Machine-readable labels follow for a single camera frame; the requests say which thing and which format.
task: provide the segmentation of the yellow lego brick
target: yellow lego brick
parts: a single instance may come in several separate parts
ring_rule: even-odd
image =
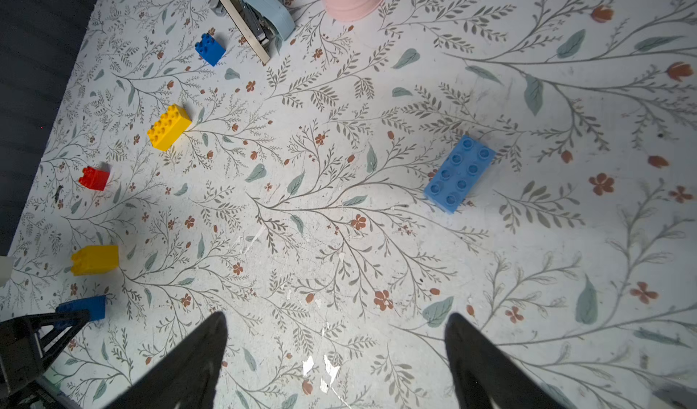
[[[73,260],[70,271],[74,276],[110,272],[118,267],[118,246],[87,246],[75,252],[70,259]]]
[[[186,110],[176,104],[170,105],[167,112],[161,115],[160,120],[148,130],[148,137],[155,149],[165,152],[189,125],[191,120]]]

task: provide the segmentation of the floral mat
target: floral mat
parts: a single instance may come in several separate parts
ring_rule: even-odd
[[[219,408],[455,408],[454,311],[569,408],[697,385],[696,0],[385,0],[353,24],[283,0],[266,66],[208,1],[92,14],[0,291],[3,319],[106,294],[48,371],[66,394],[106,405],[212,311]],[[160,152],[172,103],[193,124]],[[423,188],[463,135],[496,157],[450,215]],[[70,273],[111,243],[118,270]]]

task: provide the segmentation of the light blue object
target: light blue object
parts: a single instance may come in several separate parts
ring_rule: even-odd
[[[61,303],[56,308],[56,312],[81,311],[82,309],[87,309],[89,311],[90,321],[103,319],[107,314],[107,296],[96,295],[95,297],[87,297],[73,300],[72,302]],[[58,321],[54,327],[57,330],[61,330],[71,325],[72,323],[70,321]]]
[[[201,36],[201,41],[196,43],[195,47],[196,52],[210,65],[216,65],[225,53],[225,48],[208,33]]]
[[[295,22],[278,0],[243,0],[268,20],[285,40],[295,29]]]
[[[492,163],[494,155],[492,149],[463,136],[426,185],[424,195],[446,213],[454,213]]]

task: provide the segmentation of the dark blue lego brick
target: dark blue lego brick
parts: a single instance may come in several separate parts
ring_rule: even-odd
[[[454,213],[495,154],[485,145],[463,136],[424,189],[424,195],[446,213]]]
[[[56,312],[81,311],[87,309],[89,311],[89,320],[101,320],[106,316],[107,296],[97,295],[95,297],[87,297],[84,299],[73,300],[58,305]],[[65,329],[70,326],[70,321],[59,321],[54,325],[56,329]]]
[[[216,42],[210,34],[205,33],[201,36],[201,41],[196,43],[196,52],[210,65],[216,65],[225,53],[220,43]]]

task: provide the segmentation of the red lego brick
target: red lego brick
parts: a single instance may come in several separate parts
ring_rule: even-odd
[[[107,180],[109,180],[109,172],[93,169],[92,167],[85,167],[82,170],[82,178],[77,181],[83,185],[83,187],[96,189],[98,191],[104,191],[104,187],[107,185]]]

